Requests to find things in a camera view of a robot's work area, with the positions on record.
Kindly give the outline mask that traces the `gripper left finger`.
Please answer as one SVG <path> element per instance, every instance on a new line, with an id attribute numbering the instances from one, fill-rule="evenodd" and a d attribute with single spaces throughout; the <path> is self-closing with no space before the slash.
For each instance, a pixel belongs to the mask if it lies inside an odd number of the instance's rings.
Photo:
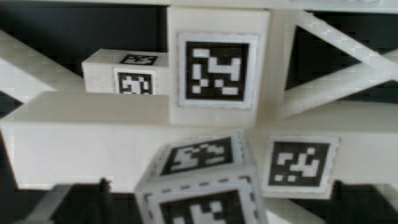
<path id="1" fill-rule="evenodd" d="M 110 181 L 58 184 L 16 224 L 112 224 Z"/>

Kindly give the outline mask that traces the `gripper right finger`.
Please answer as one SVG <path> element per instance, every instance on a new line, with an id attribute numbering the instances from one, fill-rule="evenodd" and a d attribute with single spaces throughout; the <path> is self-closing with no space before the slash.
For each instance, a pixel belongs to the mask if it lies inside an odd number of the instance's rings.
<path id="1" fill-rule="evenodd" d="M 335 182 L 330 224 L 398 224 L 398 210 L 371 185 Z"/>

